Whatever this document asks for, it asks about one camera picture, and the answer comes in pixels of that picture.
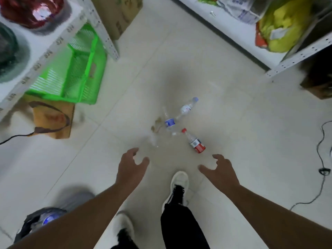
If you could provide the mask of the person's right hand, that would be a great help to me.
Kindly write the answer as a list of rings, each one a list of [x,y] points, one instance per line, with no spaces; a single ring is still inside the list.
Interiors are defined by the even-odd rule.
[[[221,154],[213,154],[217,167],[215,179],[208,179],[220,192],[229,196],[234,190],[240,187],[238,177],[233,169],[230,160]]]

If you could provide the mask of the person's left forearm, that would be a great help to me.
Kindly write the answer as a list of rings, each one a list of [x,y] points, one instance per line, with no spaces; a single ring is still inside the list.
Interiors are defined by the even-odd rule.
[[[94,249],[133,188],[115,183],[7,249]]]

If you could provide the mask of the clear unlabelled plastic bottle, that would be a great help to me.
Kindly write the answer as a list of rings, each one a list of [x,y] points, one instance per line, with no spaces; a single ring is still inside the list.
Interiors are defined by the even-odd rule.
[[[159,147],[159,136],[156,133],[151,133],[149,134],[148,138],[147,138],[149,144],[152,147],[158,148]]]

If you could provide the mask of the clear bottle with red label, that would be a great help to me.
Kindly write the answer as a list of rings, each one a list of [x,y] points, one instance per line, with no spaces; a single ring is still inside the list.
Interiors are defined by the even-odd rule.
[[[186,136],[188,143],[198,154],[205,151],[206,147],[195,135],[189,133],[186,128],[183,128],[181,132]]]

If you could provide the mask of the white right shoe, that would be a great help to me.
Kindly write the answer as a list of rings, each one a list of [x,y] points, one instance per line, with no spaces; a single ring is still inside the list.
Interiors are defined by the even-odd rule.
[[[171,180],[170,194],[162,205],[162,213],[167,204],[179,204],[184,206],[184,198],[189,189],[189,177],[184,171],[176,172]]]

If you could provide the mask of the white shoe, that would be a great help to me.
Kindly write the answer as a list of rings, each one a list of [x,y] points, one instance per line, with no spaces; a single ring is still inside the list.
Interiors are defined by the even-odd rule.
[[[179,204],[184,206],[184,198],[189,189],[189,177],[184,171],[176,172],[171,180],[170,194],[162,205],[162,213],[167,204]]]
[[[134,241],[135,232],[132,221],[124,211],[118,212],[112,222],[112,232],[114,236],[118,238],[119,234],[124,234],[130,241]]]

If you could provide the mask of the black right trouser leg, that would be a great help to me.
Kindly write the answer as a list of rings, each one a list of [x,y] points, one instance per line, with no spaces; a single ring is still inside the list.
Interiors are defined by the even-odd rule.
[[[210,249],[190,209],[183,205],[185,189],[174,185],[161,215],[161,230],[166,249]]]

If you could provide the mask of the white left shoe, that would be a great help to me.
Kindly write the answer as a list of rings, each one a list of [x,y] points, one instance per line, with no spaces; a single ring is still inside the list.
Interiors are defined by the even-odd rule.
[[[112,222],[112,232],[114,236],[118,238],[119,234],[124,234],[130,241],[134,241],[135,232],[132,221],[124,211],[118,212]]]

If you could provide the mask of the clear bottle with white label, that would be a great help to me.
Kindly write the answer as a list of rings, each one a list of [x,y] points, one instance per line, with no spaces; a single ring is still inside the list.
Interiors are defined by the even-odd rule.
[[[198,101],[198,97],[189,99],[184,105],[181,106],[180,113],[175,117],[175,119],[179,121],[182,117],[186,116],[194,108]]]

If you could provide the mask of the brown paper bag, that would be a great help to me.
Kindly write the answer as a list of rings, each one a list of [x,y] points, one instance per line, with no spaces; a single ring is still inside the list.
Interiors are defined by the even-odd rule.
[[[71,134],[75,104],[52,101],[32,95],[23,99],[32,109],[35,128],[29,136],[45,134],[53,139],[68,139]]]

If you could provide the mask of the green plastic basket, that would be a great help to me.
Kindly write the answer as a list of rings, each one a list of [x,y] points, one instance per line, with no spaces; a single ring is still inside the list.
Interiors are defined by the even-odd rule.
[[[25,93],[46,100],[96,104],[107,53],[86,23]]]

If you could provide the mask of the dark bag with blue item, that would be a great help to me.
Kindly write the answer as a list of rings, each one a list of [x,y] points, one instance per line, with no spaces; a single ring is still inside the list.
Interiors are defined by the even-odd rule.
[[[30,233],[35,232],[42,226],[63,216],[66,213],[67,210],[65,209],[56,208],[56,207],[46,207],[27,215],[26,219],[23,222],[22,227],[18,230],[16,234],[13,243],[19,242]]]

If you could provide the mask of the yellow plastic bag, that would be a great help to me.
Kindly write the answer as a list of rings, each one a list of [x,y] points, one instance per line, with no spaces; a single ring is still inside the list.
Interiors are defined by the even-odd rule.
[[[313,0],[273,0],[258,21],[258,30],[267,50],[286,53],[291,50],[313,21]]]

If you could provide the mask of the dark green packet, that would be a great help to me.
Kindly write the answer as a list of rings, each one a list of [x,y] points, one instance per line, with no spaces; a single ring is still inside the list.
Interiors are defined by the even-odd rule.
[[[30,53],[26,37],[0,22],[0,84],[12,81],[24,71]]]

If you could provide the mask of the red shiny packet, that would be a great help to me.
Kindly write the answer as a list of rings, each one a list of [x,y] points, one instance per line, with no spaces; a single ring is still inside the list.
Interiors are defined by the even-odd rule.
[[[0,15],[38,35],[48,35],[72,14],[68,0],[0,0]]]

